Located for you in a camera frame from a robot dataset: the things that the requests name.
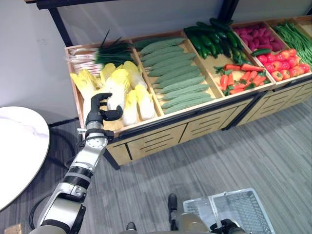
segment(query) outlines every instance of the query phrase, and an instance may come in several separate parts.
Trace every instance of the wooden display bin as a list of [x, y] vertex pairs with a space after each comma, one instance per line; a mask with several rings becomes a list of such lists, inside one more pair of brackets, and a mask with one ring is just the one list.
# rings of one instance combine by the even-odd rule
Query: wooden display bin
[[[215, 73], [213, 66], [223, 66], [232, 61], [223, 55], [219, 55], [218, 59], [211, 57], [203, 60], [199, 57], [184, 32], [151, 35], [147, 37], [132, 38], [127, 41], [131, 43], [141, 39], [165, 36], [181, 36], [186, 38], [180, 46], [185, 51], [196, 54], [193, 65], [196, 65], [199, 68], [201, 75], [205, 77], [203, 83], [210, 85], [207, 93], [215, 99], [210, 102], [165, 115], [161, 108], [163, 102], [159, 100], [162, 98], [162, 95], [159, 94], [159, 90], [154, 89], [152, 85], [155, 78], [149, 77], [148, 71], [144, 69], [143, 78], [148, 85], [149, 93], [153, 96], [156, 112], [155, 117], [146, 121], [138, 119], [137, 124], [126, 127], [122, 125], [121, 120], [104, 122], [104, 128], [107, 130], [113, 130], [115, 134], [115, 139], [107, 146], [107, 154], [111, 154], [118, 165], [131, 162], [210, 132], [226, 128], [258, 93], [269, 90], [274, 85], [273, 80], [269, 78], [271, 83], [235, 95], [224, 96], [218, 85], [220, 75]], [[65, 48], [65, 51], [69, 58], [70, 52], [74, 49], [96, 47], [99, 47], [99, 43], [71, 46]], [[134, 61], [139, 66], [142, 66], [140, 52], [135, 48], [132, 48], [132, 55]], [[252, 57], [248, 56], [248, 58], [251, 62], [256, 64]], [[73, 65], [69, 60], [68, 67], [69, 72], [73, 73]], [[241, 75], [239, 74], [234, 74], [234, 79], [238, 79], [240, 76]], [[84, 128], [84, 113], [82, 110], [83, 98], [73, 82], [72, 88], [80, 125]]]
[[[257, 25], [257, 24], [260, 24], [261, 26], [264, 26], [266, 27], [267, 29], [269, 29], [272, 33], [272, 35], [277, 38], [278, 40], [280, 40], [283, 44], [284, 44], [284, 47], [280, 50], [285, 50], [285, 49], [290, 49], [290, 47], [280, 38], [280, 36], [270, 27], [270, 26], [273, 26], [273, 25], [277, 25], [278, 23], [280, 22], [283, 22], [285, 21], [285, 19], [273, 19], [273, 20], [267, 20], [267, 21], [255, 21], [255, 22], [246, 22], [246, 23], [239, 23], [239, 24], [233, 24], [231, 25], [232, 28], [240, 28], [240, 27], [246, 27], [246, 26], [252, 26], [252, 25]], [[251, 54], [251, 50], [249, 49], [249, 47], [245, 44], [245, 42], [239, 37], [243, 47], [246, 49], [247, 53], [248, 54]], [[253, 57], [256, 64], [258, 66], [264, 66], [259, 60], [257, 57]], [[293, 78], [290, 78], [290, 79], [286, 79], [286, 80], [282, 80], [282, 81], [275, 81], [274, 78], [271, 76], [271, 74], [267, 71], [267, 75], [271, 78], [271, 80], [273, 80], [274, 82], [274, 86], [272, 86], [272, 89], [276, 89], [276, 88], [279, 88], [279, 87], [283, 87], [287, 84], [289, 84], [290, 82], [293, 82], [293, 81], [297, 81], [297, 80], [301, 80], [301, 79], [304, 79], [310, 75], [312, 75], [312, 72], [308, 72], [308, 73], [305, 73], [305, 74], [302, 74], [302, 75], [299, 75], [297, 77], [293, 77]]]
[[308, 80], [298, 85], [279, 91], [269, 91], [242, 118], [238, 125], [271, 115], [277, 111], [299, 104], [312, 96], [312, 81]]

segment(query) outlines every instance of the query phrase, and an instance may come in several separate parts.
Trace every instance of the carrot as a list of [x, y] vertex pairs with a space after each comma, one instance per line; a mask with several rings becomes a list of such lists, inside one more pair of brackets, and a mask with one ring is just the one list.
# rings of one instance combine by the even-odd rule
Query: carrot
[[234, 65], [234, 64], [226, 64], [224, 66], [224, 70], [225, 71], [228, 71], [228, 70], [239, 71], [240, 70], [240, 66]]
[[250, 72], [246, 72], [240, 79], [241, 80], [247, 80], [248, 79], [248, 77], [249, 77], [249, 75], [250, 75]]
[[242, 71], [257, 71], [257, 72], [262, 72], [264, 70], [263, 67], [257, 67], [257, 66], [252, 66], [250, 64], [246, 64], [244, 63], [242, 66], [241, 66], [241, 70]]
[[258, 75], [258, 72], [256, 72], [256, 71], [250, 72], [250, 74], [249, 74], [249, 76], [248, 76], [248, 78], [247, 78], [247, 81], [252, 80], [252, 79], [255, 78], [257, 75]]
[[233, 74], [230, 73], [230, 74], [229, 74], [229, 79], [228, 79], [228, 85], [233, 85], [233, 84], [234, 84]]
[[230, 90], [230, 94], [237, 94], [237, 93], [240, 93], [243, 91], [244, 91], [244, 89], [232, 89], [232, 90]]
[[233, 86], [233, 89], [243, 89], [243, 88], [245, 88], [245, 84], [237, 84], [237, 85], [234, 85]]
[[220, 81], [221, 90], [226, 90], [228, 86], [228, 80], [229, 80], [229, 77], [227, 75], [221, 76], [221, 81]]
[[254, 83], [255, 86], [258, 86], [260, 83], [264, 82], [265, 79], [266, 79], [266, 77], [256, 76], [253, 79], [253, 83]]

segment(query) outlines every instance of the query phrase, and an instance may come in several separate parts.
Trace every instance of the produce display shelf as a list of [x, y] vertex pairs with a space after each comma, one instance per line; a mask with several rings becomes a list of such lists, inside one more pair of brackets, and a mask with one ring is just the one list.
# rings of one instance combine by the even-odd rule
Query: produce display shelf
[[[283, 41], [283, 39], [271, 28], [271, 26], [277, 25], [278, 23], [284, 22], [284, 21], [285, 21], [285, 19], [273, 19], [273, 20], [267, 20], [267, 21], [254, 21], [254, 22], [236, 23], [236, 24], [232, 24], [231, 27], [232, 28], [237, 28], [237, 27], [240, 28], [240, 27], [247, 27], [247, 26], [258, 25], [258, 24], [260, 24], [261, 26], [264, 26], [265, 28], [267, 28], [271, 32], [271, 35], [273, 37], [275, 37], [276, 39], [280, 40], [283, 43], [283, 45], [284, 45], [281, 50], [276, 51], [276, 52], [272, 52], [272, 54], [277, 54], [277, 53], [281, 52], [282, 50], [290, 49], [290, 47]], [[250, 48], [245, 44], [245, 42], [241, 39], [241, 37], [239, 37], [239, 39], [240, 39], [243, 47], [248, 52], [248, 54], [251, 54], [252, 51], [250, 50]], [[264, 66], [259, 61], [259, 59], [257, 57], [253, 57], [253, 58], [254, 58], [254, 60], [255, 60], [255, 62], [256, 62], [256, 64], [258, 66]], [[274, 78], [272, 77], [272, 75], [267, 71], [267, 75], [274, 82], [274, 86], [272, 86], [272, 89], [277, 89], [277, 88], [283, 87], [286, 84], [291, 83], [293, 81], [304, 79], [306, 77], [309, 77], [311, 74], [312, 74], [312, 72], [310, 71], [308, 73], [305, 73], [305, 74], [302, 74], [302, 75], [299, 75], [299, 76], [296, 76], [296, 77], [293, 77], [293, 78], [285, 79], [285, 80], [282, 80], [282, 81], [275, 81]]]

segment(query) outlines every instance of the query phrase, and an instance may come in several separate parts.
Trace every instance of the black metal post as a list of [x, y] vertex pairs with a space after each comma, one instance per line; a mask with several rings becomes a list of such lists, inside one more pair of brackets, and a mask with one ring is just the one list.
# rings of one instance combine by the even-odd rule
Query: black metal post
[[48, 9], [51, 16], [52, 16], [52, 19], [56, 25], [56, 27], [58, 28], [58, 32], [60, 34], [60, 36], [62, 37], [63, 39], [63, 42], [65, 43], [66, 46], [72, 46], [73, 43], [72, 43], [72, 40], [70, 39], [69, 35], [68, 35], [68, 32], [65, 28], [65, 25], [63, 23], [63, 20], [59, 14], [59, 11], [57, 8], [49, 8]]

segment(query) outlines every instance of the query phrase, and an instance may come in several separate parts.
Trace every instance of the wooden drawer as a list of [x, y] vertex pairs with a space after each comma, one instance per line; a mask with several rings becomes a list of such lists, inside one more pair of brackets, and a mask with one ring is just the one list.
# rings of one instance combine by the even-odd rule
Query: wooden drawer
[[177, 145], [186, 124], [176, 126], [128, 143], [132, 159], [136, 160]]
[[126, 164], [131, 162], [131, 158], [128, 154], [126, 144], [120, 144], [117, 142], [116, 144], [111, 144], [106, 147], [108, 152], [112, 155], [118, 165]]

